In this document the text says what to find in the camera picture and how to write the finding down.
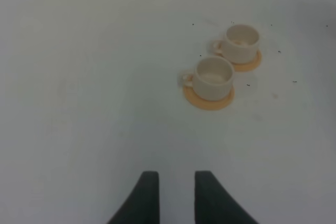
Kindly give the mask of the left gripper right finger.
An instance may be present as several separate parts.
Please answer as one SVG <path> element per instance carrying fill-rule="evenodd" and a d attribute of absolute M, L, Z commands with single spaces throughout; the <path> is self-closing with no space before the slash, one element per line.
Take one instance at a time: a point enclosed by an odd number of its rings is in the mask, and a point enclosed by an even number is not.
<path fill-rule="evenodd" d="M 196 223 L 256 223 L 210 171 L 195 172 Z"/>

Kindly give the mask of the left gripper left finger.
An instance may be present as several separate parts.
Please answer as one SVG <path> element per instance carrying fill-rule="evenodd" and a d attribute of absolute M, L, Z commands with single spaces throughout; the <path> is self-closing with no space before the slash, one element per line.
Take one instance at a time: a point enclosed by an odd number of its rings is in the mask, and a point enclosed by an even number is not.
<path fill-rule="evenodd" d="M 131 194 L 108 221 L 108 224 L 159 223 L 159 185 L 158 172 L 143 172 Z"/>

